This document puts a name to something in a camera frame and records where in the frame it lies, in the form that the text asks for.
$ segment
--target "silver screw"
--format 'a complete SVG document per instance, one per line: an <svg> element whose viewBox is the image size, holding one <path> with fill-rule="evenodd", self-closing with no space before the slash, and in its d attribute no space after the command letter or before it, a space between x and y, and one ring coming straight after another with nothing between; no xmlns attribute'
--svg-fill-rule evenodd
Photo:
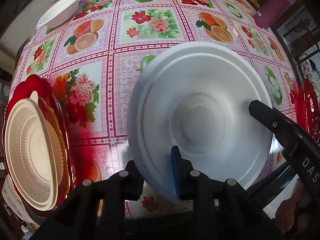
<svg viewBox="0 0 320 240"><path fill-rule="evenodd" d="M237 182L234 179L228 179L227 180L228 185L230 186L234 186L235 184L237 184Z"/></svg>
<svg viewBox="0 0 320 240"><path fill-rule="evenodd" d="M91 183L92 183L91 179L85 179L84 181L82 181L83 186L89 186L91 185Z"/></svg>
<svg viewBox="0 0 320 240"><path fill-rule="evenodd" d="M120 177L126 177L126 176L128 176L128 175L129 175L129 172L126 171L126 170L123 170L123 171L120 171L120 172L119 172L119 176L120 176Z"/></svg>
<svg viewBox="0 0 320 240"><path fill-rule="evenodd" d="M190 171L190 175L192 177L198 177L200 175L200 172L197 170L192 170L192 171Z"/></svg>

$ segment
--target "brown object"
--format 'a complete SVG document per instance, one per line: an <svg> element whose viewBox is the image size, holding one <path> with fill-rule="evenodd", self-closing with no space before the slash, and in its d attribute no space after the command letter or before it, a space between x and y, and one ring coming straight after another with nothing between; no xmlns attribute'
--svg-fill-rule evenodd
<svg viewBox="0 0 320 240"><path fill-rule="evenodd" d="M304 191L304 185L300 184L291 198L281 202L276 211L276 225L280 232L284 234L294 225L294 209L301 200Z"/></svg>

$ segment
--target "red scalloped tray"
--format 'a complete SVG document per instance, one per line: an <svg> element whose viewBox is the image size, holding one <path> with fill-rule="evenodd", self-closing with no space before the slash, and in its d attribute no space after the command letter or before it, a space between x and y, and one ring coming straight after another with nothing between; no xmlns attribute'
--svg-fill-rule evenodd
<svg viewBox="0 0 320 240"><path fill-rule="evenodd" d="M320 135L320 109L312 83L305 78L300 86L297 105L297 123L316 141Z"/></svg>
<svg viewBox="0 0 320 240"><path fill-rule="evenodd" d="M60 107L60 104L55 96L53 87L51 84L45 79L45 78L40 78L38 75L30 75L25 81L21 82L19 85L17 85L16 89L13 92L12 98L9 101L5 114L4 114L4 126L2 130L2 145L4 147L4 136L5 136L5 128L6 128L6 123L9 117L9 114L13 108L13 106L21 99L29 98L31 93L33 91L38 92L38 96L41 97L46 104L52 108L54 111L54 114L57 118L57 121L59 123L59 129L61 131L63 141L66 146L67 150L67 167L68 167L68 172L69 172L69 190L66 190L66 183L63 183L63 181L60 183L58 187L58 198L57 198L57 203L56 205L61 204L65 198L66 198L66 192L70 192L73 187L74 187L74 181L75 181L75 167L73 165L73 162L70 157L72 157L72 153L70 150L70 144L69 144L69 133L67 131L68 129L68 119L65 116L65 113L63 112L62 108ZM45 107L42 104L39 104L39 107L41 111L43 112L44 116L48 116L48 113L46 113ZM43 216L47 217L50 211L40 211L35 208L33 208L31 205L28 205L29 208L38 216Z"/></svg>

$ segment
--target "table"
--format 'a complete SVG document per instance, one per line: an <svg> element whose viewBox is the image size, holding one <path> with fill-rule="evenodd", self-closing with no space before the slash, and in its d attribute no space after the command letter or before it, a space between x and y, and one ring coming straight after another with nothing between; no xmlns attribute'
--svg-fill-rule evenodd
<svg viewBox="0 0 320 240"><path fill-rule="evenodd" d="M292 67L274 33L255 24L255 12L246 0L80 0L76 14L61 26L34 30L10 98L33 73L51 82L71 123L76 181L107 179L132 159L126 133L131 91L157 54L181 42L214 42L238 53L260 75L272 105L296 121ZM266 73L275 78L277 91ZM257 181L285 162L281 151L274 141ZM126 202L125 212L136 218L190 209L145 184L140 200Z"/></svg>

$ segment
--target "floral tablecloth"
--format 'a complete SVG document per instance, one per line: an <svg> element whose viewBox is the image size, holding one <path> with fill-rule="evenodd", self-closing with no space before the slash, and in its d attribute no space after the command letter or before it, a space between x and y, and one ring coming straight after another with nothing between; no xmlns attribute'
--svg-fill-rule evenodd
<svg viewBox="0 0 320 240"><path fill-rule="evenodd" d="M181 42L214 42L238 53L262 78L273 106L296 121L292 68L272 31L259 28L254 14L245 0L81 0L61 26L34 30L10 97L33 73L51 82L71 123L78 180L107 179L132 159L126 120L133 86L157 54ZM283 162L275 142L257 180ZM130 218L188 209L147 184L139 201L126 202Z"/></svg>

